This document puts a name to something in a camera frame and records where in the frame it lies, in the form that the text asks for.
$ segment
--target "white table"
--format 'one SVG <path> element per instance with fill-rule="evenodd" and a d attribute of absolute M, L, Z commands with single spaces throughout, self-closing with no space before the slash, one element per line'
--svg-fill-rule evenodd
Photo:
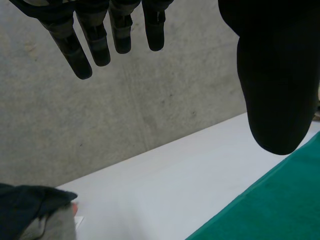
<path fill-rule="evenodd" d="M 78 193 L 78 240 L 183 240 L 284 158 L 242 114 L 59 188 Z"/>

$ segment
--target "dark fabric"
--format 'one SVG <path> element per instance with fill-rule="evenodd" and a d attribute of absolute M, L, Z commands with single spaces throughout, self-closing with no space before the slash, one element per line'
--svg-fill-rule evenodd
<path fill-rule="evenodd" d="M 52 187 L 0 183 L 0 239 L 17 239 L 32 220 L 54 212 L 76 197 L 75 193 Z"/>
<path fill-rule="evenodd" d="M 320 2 L 219 0 L 225 22 L 240 36 L 237 71 L 249 125 L 269 152 L 293 152 L 318 103 Z"/>

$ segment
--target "robotic hand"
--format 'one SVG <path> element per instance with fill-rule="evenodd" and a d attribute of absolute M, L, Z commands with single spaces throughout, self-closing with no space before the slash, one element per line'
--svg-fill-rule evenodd
<path fill-rule="evenodd" d="M 140 0 L 10 0 L 50 32 L 74 73 L 92 69 L 73 29 L 76 12 L 98 66 L 110 62 L 103 20 L 109 10 L 116 51 L 131 49 L 130 14 Z M 142 0 L 151 50 L 164 46 L 165 9 L 173 0 Z M 257 143 L 286 155 L 300 144 L 319 102 L 320 2 L 218 0 L 221 16 L 240 37 L 237 70 Z"/>
<path fill-rule="evenodd" d="M 92 69 L 74 31 L 74 11 L 97 66 L 110 63 L 104 19 L 109 10 L 115 49 L 119 54 L 131 50 L 130 14 L 141 0 L 10 0 L 27 16 L 38 19 L 50 32 L 75 75 L 90 78 Z M 165 10 L 173 0 L 142 0 L 145 32 L 149 47 L 164 47 Z"/>

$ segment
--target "black robotic finger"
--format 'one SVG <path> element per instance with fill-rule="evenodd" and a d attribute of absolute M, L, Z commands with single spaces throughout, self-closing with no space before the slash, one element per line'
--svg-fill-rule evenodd
<path fill-rule="evenodd" d="M 73 16 L 41 23 L 50 32 L 75 75 L 80 79 L 90 78 L 92 69 L 74 31 Z"/>
<path fill-rule="evenodd" d="M 79 0 L 75 12 L 97 66 L 110 63 L 107 32 L 104 26 L 109 0 Z"/>
<path fill-rule="evenodd" d="M 38 19 L 50 32 L 76 76 L 87 79 L 91 66 L 73 28 L 75 2 L 52 0 L 10 0 L 24 14 Z"/>
<path fill-rule="evenodd" d="M 115 50 L 126 54 L 131 50 L 131 26 L 133 21 L 130 14 L 140 4 L 141 0 L 110 0 L 109 16 Z"/>
<path fill-rule="evenodd" d="M 159 51 L 165 45 L 165 10 L 173 0 L 142 0 L 145 33 L 149 48 Z"/>

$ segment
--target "cloth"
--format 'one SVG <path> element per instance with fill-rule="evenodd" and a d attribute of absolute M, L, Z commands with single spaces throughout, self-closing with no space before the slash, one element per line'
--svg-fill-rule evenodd
<path fill-rule="evenodd" d="M 69 204 L 77 195 L 46 186 L 0 184 L 0 239 L 18 239 L 38 217 Z"/>
<path fill-rule="evenodd" d="M 24 230 L 19 240 L 35 240 L 40 238 L 46 228 L 47 216 L 38 217 Z"/>
<path fill-rule="evenodd" d="M 49 217 L 35 219 L 19 240 L 76 240 L 75 231 L 73 208 L 68 204 Z"/>
<path fill-rule="evenodd" d="M 72 205 L 52 213 L 46 221 L 44 234 L 39 240 L 76 240 L 76 226 Z"/>
<path fill-rule="evenodd" d="M 320 132 L 187 240 L 319 240 L 319 173 Z"/>

